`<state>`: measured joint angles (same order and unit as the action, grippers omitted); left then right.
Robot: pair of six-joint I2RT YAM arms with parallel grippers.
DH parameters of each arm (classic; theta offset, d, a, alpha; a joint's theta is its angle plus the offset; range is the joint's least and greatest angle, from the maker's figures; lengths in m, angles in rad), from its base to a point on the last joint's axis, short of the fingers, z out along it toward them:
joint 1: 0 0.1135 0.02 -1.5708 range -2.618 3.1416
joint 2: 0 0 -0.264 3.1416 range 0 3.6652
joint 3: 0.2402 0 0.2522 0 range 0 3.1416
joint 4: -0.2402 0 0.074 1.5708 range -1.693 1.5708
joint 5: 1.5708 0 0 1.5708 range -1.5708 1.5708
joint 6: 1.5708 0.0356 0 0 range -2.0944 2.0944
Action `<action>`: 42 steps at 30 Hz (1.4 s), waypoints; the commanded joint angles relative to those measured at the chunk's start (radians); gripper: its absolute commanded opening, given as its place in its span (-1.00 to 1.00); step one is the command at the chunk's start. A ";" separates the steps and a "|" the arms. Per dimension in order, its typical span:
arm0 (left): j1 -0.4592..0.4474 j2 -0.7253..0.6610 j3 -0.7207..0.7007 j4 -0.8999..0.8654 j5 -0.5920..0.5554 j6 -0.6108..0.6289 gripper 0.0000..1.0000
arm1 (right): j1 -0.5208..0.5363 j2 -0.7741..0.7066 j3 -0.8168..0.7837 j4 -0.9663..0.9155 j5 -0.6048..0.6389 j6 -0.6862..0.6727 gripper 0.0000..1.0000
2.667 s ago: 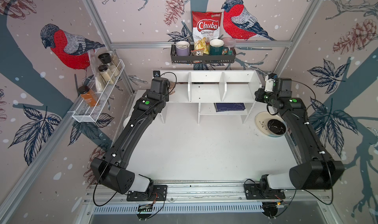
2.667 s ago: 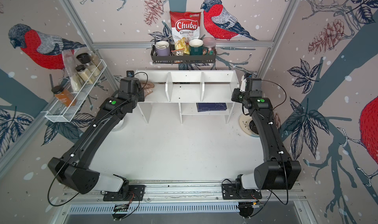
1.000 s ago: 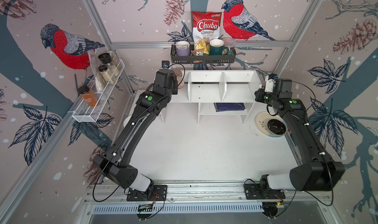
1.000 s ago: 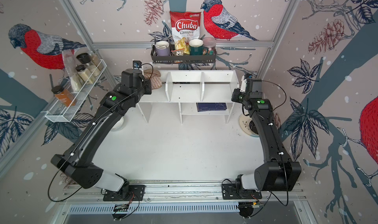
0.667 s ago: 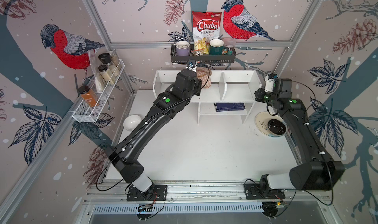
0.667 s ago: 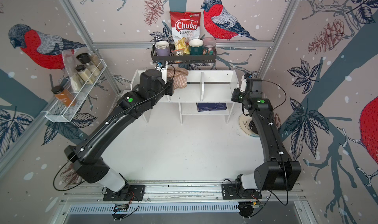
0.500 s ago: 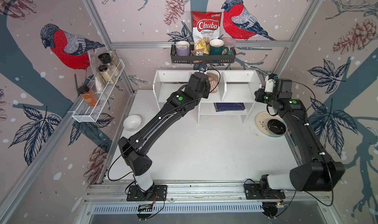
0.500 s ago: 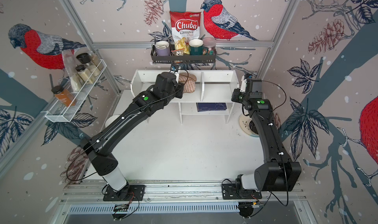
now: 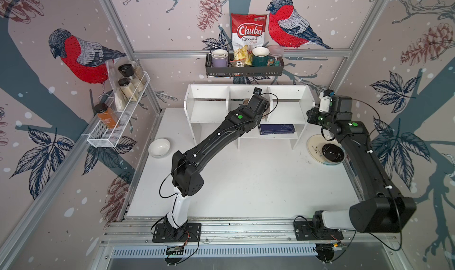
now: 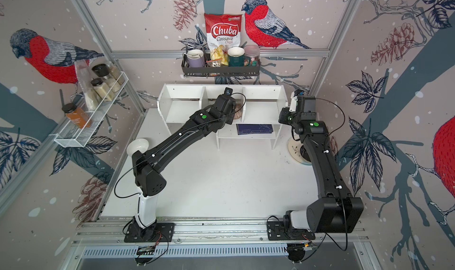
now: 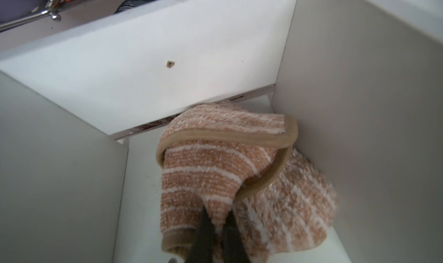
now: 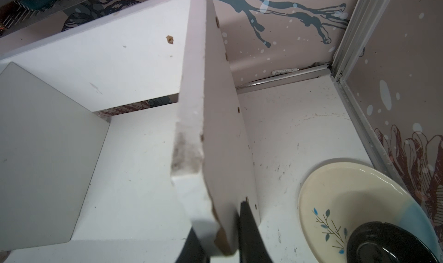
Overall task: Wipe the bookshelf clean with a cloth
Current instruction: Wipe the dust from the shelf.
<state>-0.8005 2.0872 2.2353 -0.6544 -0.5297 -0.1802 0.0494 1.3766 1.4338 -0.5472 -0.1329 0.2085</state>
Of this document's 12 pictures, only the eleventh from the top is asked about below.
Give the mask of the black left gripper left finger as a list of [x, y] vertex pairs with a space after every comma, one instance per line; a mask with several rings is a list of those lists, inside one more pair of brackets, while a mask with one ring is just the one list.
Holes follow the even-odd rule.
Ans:
[[207, 213], [202, 209], [193, 244], [185, 263], [212, 263], [215, 245], [215, 228]]

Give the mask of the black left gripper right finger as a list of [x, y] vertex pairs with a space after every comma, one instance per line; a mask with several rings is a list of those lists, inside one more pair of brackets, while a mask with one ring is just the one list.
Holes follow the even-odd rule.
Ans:
[[224, 263], [250, 263], [233, 211], [230, 211], [222, 229]]

